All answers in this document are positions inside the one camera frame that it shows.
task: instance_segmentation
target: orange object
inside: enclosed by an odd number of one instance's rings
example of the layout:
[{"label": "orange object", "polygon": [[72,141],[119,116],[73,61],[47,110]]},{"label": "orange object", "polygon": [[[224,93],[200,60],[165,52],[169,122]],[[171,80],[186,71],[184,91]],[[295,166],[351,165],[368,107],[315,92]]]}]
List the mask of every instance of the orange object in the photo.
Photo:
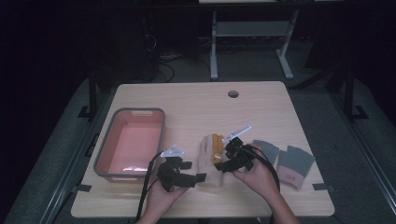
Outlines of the orange object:
[{"label": "orange object", "polygon": [[116,111],[96,157],[94,171],[109,181],[144,178],[149,162],[161,149],[164,122],[165,114],[160,108]]}]

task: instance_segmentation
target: wire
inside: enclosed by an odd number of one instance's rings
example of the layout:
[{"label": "wire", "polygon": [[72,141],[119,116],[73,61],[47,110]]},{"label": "wire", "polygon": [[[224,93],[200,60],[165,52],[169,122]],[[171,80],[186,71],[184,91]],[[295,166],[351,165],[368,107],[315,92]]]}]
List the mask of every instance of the wire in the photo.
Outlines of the wire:
[{"label": "wire", "polygon": [[151,175],[152,166],[154,165],[154,161],[157,159],[157,157],[161,155],[161,153],[162,153],[161,151],[157,153],[148,164],[148,171],[146,172],[145,183],[143,184],[142,194],[140,196],[139,207],[137,209],[136,219],[134,220],[134,223],[136,223],[140,219],[140,216],[142,215],[143,203],[146,199],[146,195],[149,190],[148,184],[149,184],[149,177]]},{"label": "wire", "polygon": [[172,81],[172,79],[175,77],[175,69],[174,69],[171,65],[168,65],[168,64],[165,64],[165,63],[159,63],[159,65],[168,67],[168,68],[171,69],[171,71],[172,71],[172,76],[171,76],[169,79],[167,79],[166,76],[165,76],[165,74],[163,73],[163,71],[160,70],[160,74],[163,75],[163,79],[164,79],[163,82],[169,83],[170,81]]},{"label": "wire", "polygon": [[339,223],[341,224],[346,224],[345,222],[343,222],[343,220],[341,220],[341,218],[337,217],[336,215],[332,215],[332,217],[337,220]]},{"label": "wire", "polygon": [[271,172],[275,182],[276,182],[276,186],[277,189],[280,190],[280,184],[279,184],[279,177],[277,176],[276,170],[274,168],[274,166],[271,164],[271,162],[266,161],[263,157],[261,157],[259,154],[257,154],[256,152],[252,152],[249,151],[243,147],[235,147],[235,149],[239,149],[239,150],[243,150],[245,151],[247,154],[250,154],[251,156],[253,156],[254,158],[256,158],[257,160],[259,160],[262,164],[264,164],[268,170]]}]

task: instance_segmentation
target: white object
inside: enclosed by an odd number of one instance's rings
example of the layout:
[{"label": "white object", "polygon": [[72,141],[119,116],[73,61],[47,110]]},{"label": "white object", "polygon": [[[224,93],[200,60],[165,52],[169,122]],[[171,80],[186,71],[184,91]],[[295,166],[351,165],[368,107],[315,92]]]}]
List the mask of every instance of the white object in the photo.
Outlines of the white object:
[{"label": "white object", "polygon": [[183,157],[184,151],[180,150],[176,145],[172,145],[161,153],[161,157]]},{"label": "white object", "polygon": [[247,132],[247,131],[250,130],[250,129],[251,129],[251,125],[248,125],[248,126],[247,126],[246,128],[244,128],[244,129],[241,129],[241,130],[238,130],[238,131],[235,131],[235,132],[231,132],[231,134],[230,134],[228,137],[224,138],[224,139],[222,140],[222,142],[225,143],[225,142],[227,142],[227,141],[231,141],[231,140],[233,140],[235,137],[241,135],[242,133]]}]

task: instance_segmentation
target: person's right hand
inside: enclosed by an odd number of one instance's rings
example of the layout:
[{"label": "person's right hand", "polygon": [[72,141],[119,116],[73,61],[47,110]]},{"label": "person's right hand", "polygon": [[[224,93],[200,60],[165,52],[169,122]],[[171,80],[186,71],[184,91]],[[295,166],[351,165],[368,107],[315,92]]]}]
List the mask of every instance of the person's right hand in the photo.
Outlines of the person's right hand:
[{"label": "person's right hand", "polygon": [[265,200],[268,196],[278,194],[276,182],[268,170],[268,168],[262,164],[259,160],[253,160],[253,168],[249,172],[239,172],[238,170],[233,171],[233,175],[244,182],[250,189],[261,195]]},{"label": "person's right hand", "polygon": [[253,163],[253,168],[249,172],[242,173],[236,170],[233,171],[233,175],[267,201],[277,224],[298,224],[297,217],[277,189],[271,172],[257,159],[254,159]]}]

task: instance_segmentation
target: wrist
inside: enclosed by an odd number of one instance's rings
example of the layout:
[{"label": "wrist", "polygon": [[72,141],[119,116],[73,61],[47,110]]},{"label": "wrist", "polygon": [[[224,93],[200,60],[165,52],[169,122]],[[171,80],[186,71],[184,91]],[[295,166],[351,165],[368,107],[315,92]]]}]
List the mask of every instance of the wrist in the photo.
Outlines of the wrist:
[{"label": "wrist", "polygon": [[138,224],[155,224],[155,223],[157,223],[158,220],[160,220],[160,218],[161,217],[157,217],[155,215],[145,213],[145,215],[143,215],[137,223]]}]

